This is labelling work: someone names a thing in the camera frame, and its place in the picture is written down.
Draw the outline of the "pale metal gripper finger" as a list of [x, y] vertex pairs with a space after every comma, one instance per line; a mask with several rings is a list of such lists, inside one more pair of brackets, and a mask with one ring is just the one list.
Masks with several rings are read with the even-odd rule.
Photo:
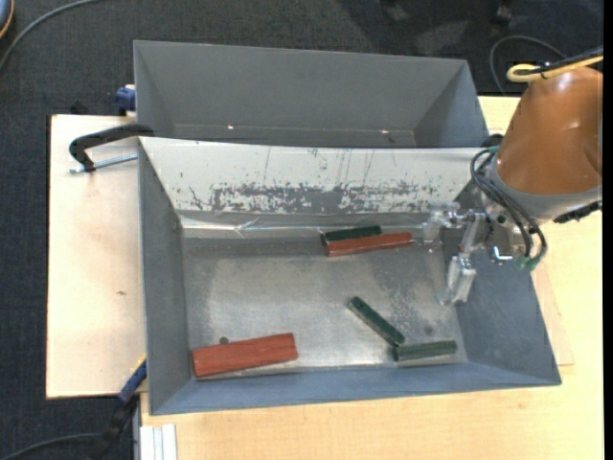
[[422, 224], [422, 238], [426, 243], [441, 239], [443, 229], [464, 229], [466, 214], [461, 213], [459, 202], [433, 203], [429, 207], [427, 220]]
[[446, 271], [444, 289], [436, 295], [438, 302], [441, 305], [465, 303], [475, 277], [476, 270], [468, 256], [452, 256]]

